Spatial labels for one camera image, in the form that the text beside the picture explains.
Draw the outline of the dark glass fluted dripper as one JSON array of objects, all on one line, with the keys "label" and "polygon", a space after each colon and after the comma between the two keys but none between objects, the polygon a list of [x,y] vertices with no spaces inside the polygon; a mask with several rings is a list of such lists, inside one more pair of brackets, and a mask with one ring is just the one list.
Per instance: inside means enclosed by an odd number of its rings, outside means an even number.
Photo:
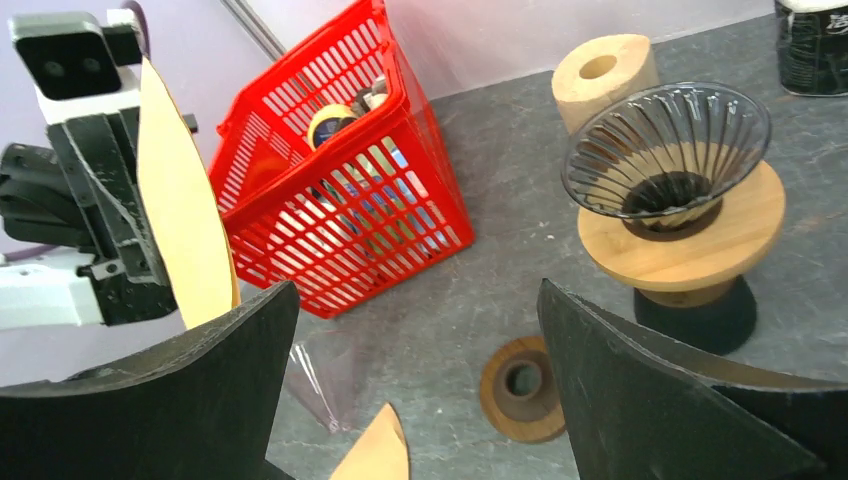
[{"label": "dark glass fluted dripper", "polygon": [[762,162],[767,107],[728,85],[668,83],[601,110],[572,134],[562,183],[582,208],[670,233],[720,209]]}]

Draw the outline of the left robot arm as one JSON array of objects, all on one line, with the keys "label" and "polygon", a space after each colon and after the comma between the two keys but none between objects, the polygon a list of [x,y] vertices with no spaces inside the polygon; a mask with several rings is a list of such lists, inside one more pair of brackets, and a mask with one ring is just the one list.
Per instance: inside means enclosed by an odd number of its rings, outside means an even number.
[{"label": "left robot arm", "polygon": [[122,325],[177,308],[136,176],[140,110],[48,127],[1,155],[5,233],[46,251],[1,257],[1,326]]}]

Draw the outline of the brown paper coffee filter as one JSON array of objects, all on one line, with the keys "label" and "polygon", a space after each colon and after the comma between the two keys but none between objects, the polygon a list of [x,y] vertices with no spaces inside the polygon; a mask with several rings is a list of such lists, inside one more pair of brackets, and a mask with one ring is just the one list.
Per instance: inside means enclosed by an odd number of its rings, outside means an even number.
[{"label": "brown paper coffee filter", "polygon": [[144,57],[137,178],[179,313],[188,329],[240,301],[228,237],[192,133],[162,77]]}]

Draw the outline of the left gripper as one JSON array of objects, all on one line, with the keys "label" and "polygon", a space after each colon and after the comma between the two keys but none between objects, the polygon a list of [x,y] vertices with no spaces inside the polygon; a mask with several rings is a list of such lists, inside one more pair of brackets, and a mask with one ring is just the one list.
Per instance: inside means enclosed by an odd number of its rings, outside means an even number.
[{"label": "left gripper", "polygon": [[140,112],[47,127],[51,149],[11,143],[1,154],[1,217],[11,238],[91,253],[79,268],[109,326],[173,313],[176,300],[137,179]]}]

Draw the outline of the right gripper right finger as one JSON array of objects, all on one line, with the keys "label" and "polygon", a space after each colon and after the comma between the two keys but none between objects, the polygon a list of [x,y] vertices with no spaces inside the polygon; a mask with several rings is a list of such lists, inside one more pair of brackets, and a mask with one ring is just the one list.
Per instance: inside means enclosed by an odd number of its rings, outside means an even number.
[{"label": "right gripper right finger", "polygon": [[537,316],[583,479],[843,479],[847,387],[752,367],[544,279]]}]

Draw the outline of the light wooden ring holder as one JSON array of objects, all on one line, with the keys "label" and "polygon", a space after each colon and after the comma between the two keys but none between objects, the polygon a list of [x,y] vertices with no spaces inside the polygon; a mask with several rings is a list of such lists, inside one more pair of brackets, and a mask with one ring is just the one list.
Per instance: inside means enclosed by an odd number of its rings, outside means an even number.
[{"label": "light wooden ring holder", "polygon": [[623,221],[581,208],[579,238],[590,258],[631,287],[683,292],[712,287],[751,270],[776,243],[786,212],[778,174],[761,162],[723,197],[713,221],[694,234],[649,239]]}]

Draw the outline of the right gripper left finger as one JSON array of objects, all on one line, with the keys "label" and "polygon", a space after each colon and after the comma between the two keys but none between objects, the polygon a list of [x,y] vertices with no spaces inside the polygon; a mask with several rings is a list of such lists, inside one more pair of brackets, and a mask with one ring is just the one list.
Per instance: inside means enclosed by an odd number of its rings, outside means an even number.
[{"label": "right gripper left finger", "polygon": [[290,282],[61,382],[1,391],[5,479],[281,479],[266,457],[299,315]]}]

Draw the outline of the dark wooden ring holder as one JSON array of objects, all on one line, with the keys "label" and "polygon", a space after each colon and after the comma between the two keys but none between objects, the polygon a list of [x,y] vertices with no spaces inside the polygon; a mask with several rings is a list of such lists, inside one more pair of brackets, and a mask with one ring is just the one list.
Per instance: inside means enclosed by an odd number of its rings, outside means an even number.
[{"label": "dark wooden ring holder", "polygon": [[539,335],[502,345],[484,366],[481,410],[508,439],[525,444],[551,441],[566,431],[545,342]]}]

